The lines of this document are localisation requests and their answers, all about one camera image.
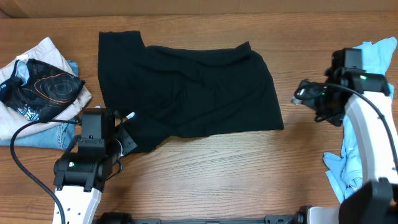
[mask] wood grain surface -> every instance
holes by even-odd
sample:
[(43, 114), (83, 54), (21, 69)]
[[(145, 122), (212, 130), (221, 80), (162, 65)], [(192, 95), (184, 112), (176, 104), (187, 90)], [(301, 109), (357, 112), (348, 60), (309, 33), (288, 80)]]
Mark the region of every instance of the wood grain surface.
[[(338, 205), (322, 157), (339, 154), (343, 139), (342, 128), (315, 123), (313, 111), (290, 104), (294, 90), (304, 78), (324, 81), (335, 50), (398, 37), (397, 24), (396, 12), (1, 19), (0, 66), (50, 37), (66, 59), (79, 63), (93, 94), (90, 106), (104, 106), (97, 78), (99, 31), (139, 30), (146, 45), (179, 49), (249, 41), (274, 78), (285, 130), (172, 137), (152, 153), (131, 155), (106, 184), (96, 217), (110, 211), (164, 220), (292, 214), (301, 205)], [(387, 76), (398, 84), (396, 55)], [(53, 188), (53, 164), (62, 151), (18, 147), (16, 153)], [(1, 147), (0, 223), (51, 223), (53, 206), (14, 164), (9, 148)]]

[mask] black cable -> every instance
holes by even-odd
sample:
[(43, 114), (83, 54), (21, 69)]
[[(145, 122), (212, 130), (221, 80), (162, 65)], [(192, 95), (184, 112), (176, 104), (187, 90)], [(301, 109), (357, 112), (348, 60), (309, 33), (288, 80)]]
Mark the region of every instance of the black cable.
[[(119, 113), (117, 110), (114, 111), (113, 114), (115, 115), (115, 117), (118, 117), (118, 118), (120, 119), (120, 123), (119, 123), (118, 130), (123, 129), (123, 117), (120, 115), (120, 113)], [(122, 155), (122, 154), (121, 154), (119, 160), (120, 160), (121, 158), (125, 157), (125, 156), (126, 156), (126, 155)]]
[[(77, 124), (74, 121), (62, 121), (62, 120), (57, 120), (57, 119), (51, 119), (49, 122), (59, 122), (59, 123), (68, 123), (68, 124)], [(14, 162), (17, 164), (17, 166), (28, 176), (30, 177), (36, 184), (38, 184), (39, 186), (41, 186), (44, 191), (46, 191), (55, 201), (55, 203), (58, 206), (58, 209), (60, 210), (60, 214), (61, 214), (61, 223), (65, 224), (65, 213), (63, 212), (63, 208), (61, 205), (61, 202), (59, 201), (59, 199), (57, 198), (57, 196), (55, 196), (55, 194), (45, 185), (43, 184), (43, 182), (41, 182), (38, 178), (36, 178), (32, 173), (30, 173), (25, 167), (24, 165), (22, 165), (22, 163), (19, 161), (19, 159), (17, 158), (17, 155), (15, 154), (15, 149), (14, 149), (14, 143), (15, 143), (15, 139), (17, 138), (17, 135), (25, 128), (32, 126), (34, 124), (38, 124), (41, 123), (40, 121), (34, 121), (31, 122), (29, 124), (25, 124), (23, 125), (21, 128), (19, 128), (14, 135), (11, 138), (11, 143), (10, 143), (10, 152), (11, 152), (11, 156), (12, 159), (14, 160)]]
[(337, 84), (334, 84), (334, 83), (324, 83), (323, 86), (336, 87), (336, 88), (340, 88), (340, 89), (342, 89), (342, 90), (348, 91), (348, 92), (350, 92), (350, 93), (353, 93), (353, 94), (357, 95), (358, 97), (360, 97), (360, 98), (361, 98), (362, 100), (364, 100), (365, 102), (367, 102), (367, 103), (375, 110), (375, 112), (376, 112), (377, 115), (380, 117), (380, 120), (383, 122), (383, 125), (384, 125), (384, 127), (385, 127), (385, 129), (386, 129), (386, 132), (387, 132), (387, 135), (388, 135), (388, 139), (389, 139), (389, 141), (390, 141), (392, 156), (393, 156), (393, 158), (394, 158), (394, 164), (395, 164), (395, 167), (396, 167), (396, 170), (397, 170), (397, 169), (398, 169), (398, 156), (397, 156), (396, 146), (395, 146), (395, 144), (394, 144), (394, 140), (393, 140), (393, 138), (392, 138), (392, 134), (391, 134), (390, 128), (388, 127), (386, 118), (385, 118), (384, 115), (380, 112), (379, 108), (377, 108), (377, 106), (374, 105), (374, 104), (372, 103), (372, 101), (370, 101), (369, 99), (367, 99), (365, 96), (363, 96), (362, 94), (360, 94), (360, 93), (358, 93), (357, 91), (352, 90), (352, 89), (350, 89), (350, 88), (347, 88), (347, 87), (344, 87), (344, 86), (341, 86), (341, 85), (337, 85)]
[(121, 162), (119, 159), (118, 159), (116, 162), (119, 164), (119, 170), (118, 170), (115, 174), (110, 175), (105, 181), (110, 180), (110, 179), (111, 179), (112, 177), (114, 177), (116, 174), (120, 174), (120, 173), (122, 172), (122, 170), (123, 170), (122, 162)]

